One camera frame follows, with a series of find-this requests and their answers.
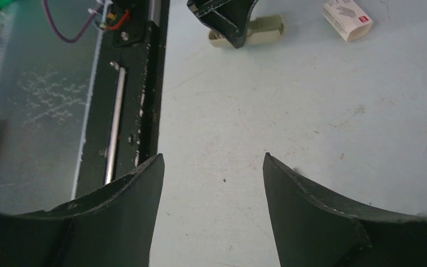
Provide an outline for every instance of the beige plastic part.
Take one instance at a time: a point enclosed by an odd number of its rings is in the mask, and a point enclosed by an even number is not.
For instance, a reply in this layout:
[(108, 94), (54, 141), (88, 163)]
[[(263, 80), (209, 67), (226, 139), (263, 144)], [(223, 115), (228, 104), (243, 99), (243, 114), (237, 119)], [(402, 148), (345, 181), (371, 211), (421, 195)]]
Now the beige plastic part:
[[(283, 34), (284, 19), (281, 15), (259, 17), (248, 26), (245, 46), (277, 42)], [(208, 40), (214, 47), (233, 47), (227, 39), (215, 31), (210, 31)]]

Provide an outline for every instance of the bolt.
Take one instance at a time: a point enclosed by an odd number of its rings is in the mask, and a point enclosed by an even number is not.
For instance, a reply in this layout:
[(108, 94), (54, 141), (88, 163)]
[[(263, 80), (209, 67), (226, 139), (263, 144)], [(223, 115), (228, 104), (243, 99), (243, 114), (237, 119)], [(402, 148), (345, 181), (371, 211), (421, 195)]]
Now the bolt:
[(124, 41), (128, 41), (128, 33), (126, 33), (126, 32), (122, 32), (122, 33), (120, 34), (120, 36), (122, 37), (122, 40), (124, 40)]

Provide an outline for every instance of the white strip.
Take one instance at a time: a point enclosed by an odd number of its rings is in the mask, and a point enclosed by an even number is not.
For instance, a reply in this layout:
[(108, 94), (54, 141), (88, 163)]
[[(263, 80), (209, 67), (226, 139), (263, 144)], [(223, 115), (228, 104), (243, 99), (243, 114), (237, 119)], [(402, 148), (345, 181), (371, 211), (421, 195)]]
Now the white strip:
[[(107, 9), (112, 4), (111, 0), (107, 0), (104, 4), (104, 11), (102, 12), (102, 18), (107, 17)], [(71, 200), (76, 198), (76, 188), (78, 186), (78, 177), (80, 174), (81, 161), (82, 161), (82, 149), (84, 148), (84, 144), (86, 143), (86, 127), (87, 127), (87, 119), (89, 117), (89, 109), (91, 107), (91, 99), (92, 99), (92, 90), (94, 89), (94, 82), (96, 79), (97, 72), (97, 64), (99, 62), (99, 53), (101, 51), (102, 45), (102, 36), (104, 34), (103, 30), (99, 30), (99, 34), (97, 35), (96, 42), (96, 51), (94, 52), (94, 61), (92, 62), (92, 72), (91, 72), (91, 81), (89, 82), (89, 90), (87, 92), (87, 101), (86, 101), (86, 111), (84, 114), (84, 120), (82, 123), (82, 133), (80, 139), (80, 150), (78, 153), (78, 162), (76, 163), (76, 172), (75, 172), (75, 181), (73, 184), (73, 191), (71, 193)]]

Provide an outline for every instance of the screw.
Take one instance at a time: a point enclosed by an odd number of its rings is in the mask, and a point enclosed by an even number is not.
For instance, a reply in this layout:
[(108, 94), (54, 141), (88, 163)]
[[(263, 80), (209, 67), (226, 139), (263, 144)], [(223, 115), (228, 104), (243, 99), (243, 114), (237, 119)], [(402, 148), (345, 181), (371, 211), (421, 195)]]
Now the screw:
[(112, 60), (109, 64), (117, 71), (120, 69), (120, 66), (115, 60)]
[(122, 37), (122, 40), (124, 40), (124, 41), (128, 41), (128, 33), (126, 33), (126, 32), (122, 32), (122, 33), (120, 34), (120, 36)]

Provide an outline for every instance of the black plastic part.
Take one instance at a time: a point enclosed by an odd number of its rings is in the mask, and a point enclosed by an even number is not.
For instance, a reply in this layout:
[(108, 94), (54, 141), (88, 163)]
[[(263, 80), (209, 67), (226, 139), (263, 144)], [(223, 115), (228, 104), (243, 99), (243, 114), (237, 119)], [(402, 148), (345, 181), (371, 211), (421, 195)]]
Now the black plastic part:
[[(114, 179), (133, 169), (137, 154), (139, 163), (157, 154), (168, 10), (169, 0), (162, 0), (160, 24), (147, 23), (146, 38), (142, 43), (114, 48), (112, 36), (104, 35), (102, 39), (77, 197), (93, 192), (104, 183), (107, 164), (105, 151), (110, 139), (118, 80), (118, 72), (109, 65), (110, 61), (115, 60), (127, 68)], [(145, 101), (142, 107), (143, 94)]]
[(0, 266), (147, 267), (163, 173), (158, 155), (49, 212), (0, 214)]
[(189, 10), (235, 48), (245, 45), (251, 12), (258, 0), (188, 0)]
[(263, 172), (282, 267), (427, 266), (427, 217), (348, 199), (269, 154)]
[(143, 42), (148, 18), (149, 0), (113, 0), (112, 13), (121, 18), (130, 12), (128, 21), (113, 31), (113, 46), (124, 47)]

